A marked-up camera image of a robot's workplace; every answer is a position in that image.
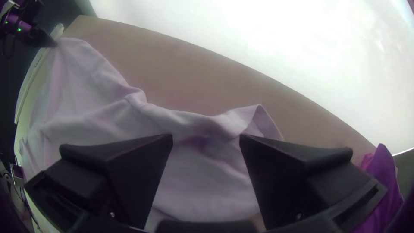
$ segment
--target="cable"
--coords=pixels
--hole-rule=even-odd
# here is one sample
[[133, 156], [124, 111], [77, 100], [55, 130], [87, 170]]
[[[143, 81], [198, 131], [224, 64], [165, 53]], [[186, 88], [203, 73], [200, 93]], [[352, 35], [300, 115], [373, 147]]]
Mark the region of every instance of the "cable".
[[26, 205], [27, 209], [29, 210], [30, 217], [33, 219], [34, 223], [36, 223], [36, 225], [38, 226], [38, 230], [39, 230], [40, 232], [42, 232], [42, 230], [41, 230], [41, 229], [40, 229], [40, 227], [39, 227], [39, 223], [36, 221], [35, 217], [33, 216], [33, 213], [31, 212], [31, 209], [30, 209], [29, 203], [27, 202], [26, 193], [25, 193], [25, 192], [23, 192], [23, 193], [25, 194], [25, 200], [24, 200], [24, 203], [25, 203], [25, 205]]
[[[7, 174], [10, 178], [12, 177], [12, 176], [10, 175], [10, 173], [8, 173], [8, 172], [3, 173], [3, 175], [4, 175], [4, 174]], [[14, 184], [12, 184], [12, 185], [13, 185], [14, 191], [16, 191], [17, 196], [18, 196], [18, 197], [19, 197], [19, 199], [23, 202], [23, 197], [21, 196], [21, 195], [22, 195], [22, 193], [20, 192], [20, 195], [19, 195], [19, 193], [17, 192], [16, 186], [15, 186]]]
[[[10, 173], [8, 173], [8, 172], [5, 172], [5, 173], [3, 173], [3, 175], [4, 174], [7, 174], [9, 177], [12, 177], [11, 175], [10, 175]], [[36, 223], [36, 225], [37, 225], [37, 227], [38, 227], [38, 230], [40, 231], [40, 232], [42, 232], [42, 230], [40, 229], [40, 227], [39, 227], [39, 223], [36, 221], [36, 219], [34, 218], [34, 216], [33, 216], [33, 213], [31, 212], [31, 209], [30, 209], [30, 206], [29, 206], [29, 203], [27, 202], [27, 197], [26, 197], [26, 193], [25, 192], [23, 192], [23, 194], [25, 195], [25, 200], [23, 201], [23, 195], [22, 195], [22, 188], [20, 187], [20, 196], [19, 196], [19, 194], [17, 193], [17, 196], [20, 198], [20, 200], [23, 202], [23, 204], [26, 206], [26, 208], [29, 210], [29, 213], [30, 213], [30, 217], [33, 219], [33, 221], [34, 221], [34, 223]]]

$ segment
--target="table surface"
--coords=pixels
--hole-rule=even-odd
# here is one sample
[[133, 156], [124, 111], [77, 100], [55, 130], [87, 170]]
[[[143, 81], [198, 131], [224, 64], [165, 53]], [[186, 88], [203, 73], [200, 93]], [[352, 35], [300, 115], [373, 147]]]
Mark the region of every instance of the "table surface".
[[[199, 46], [89, 16], [79, 16], [63, 37], [87, 41], [130, 86], [144, 90], [148, 102], [158, 106], [211, 116], [261, 104], [288, 142], [327, 148], [348, 146], [354, 150], [352, 161], [356, 164], [364, 154], [375, 151], [353, 128], [298, 92]], [[18, 161], [19, 139], [29, 129], [32, 106], [49, 68], [48, 63], [40, 67], [23, 104], [15, 140]], [[39, 214], [36, 208], [32, 211], [35, 216]]]

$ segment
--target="white wall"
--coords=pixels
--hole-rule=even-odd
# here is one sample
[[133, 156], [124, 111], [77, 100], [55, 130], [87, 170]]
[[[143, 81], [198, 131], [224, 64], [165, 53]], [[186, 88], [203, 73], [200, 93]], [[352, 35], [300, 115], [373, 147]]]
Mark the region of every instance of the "white wall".
[[392, 153], [414, 146], [414, 16], [405, 0], [91, 0], [302, 93]]

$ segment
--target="wrinkled fabric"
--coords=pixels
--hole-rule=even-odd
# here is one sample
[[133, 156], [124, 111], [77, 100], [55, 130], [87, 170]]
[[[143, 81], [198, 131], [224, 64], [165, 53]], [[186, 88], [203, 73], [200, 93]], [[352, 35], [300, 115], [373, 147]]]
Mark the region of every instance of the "wrinkled fabric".
[[47, 62], [52, 69], [20, 141], [27, 180], [57, 162], [64, 143], [98, 145], [170, 133], [174, 146], [154, 209], [191, 221], [243, 220], [259, 212], [238, 141], [241, 133], [282, 139], [261, 105], [217, 116], [156, 106], [78, 39], [60, 39]]
[[387, 147], [379, 144], [375, 154], [365, 155], [361, 168], [381, 182], [388, 192], [366, 220], [354, 230], [354, 233], [384, 232], [403, 203], [395, 177], [394, 159]]

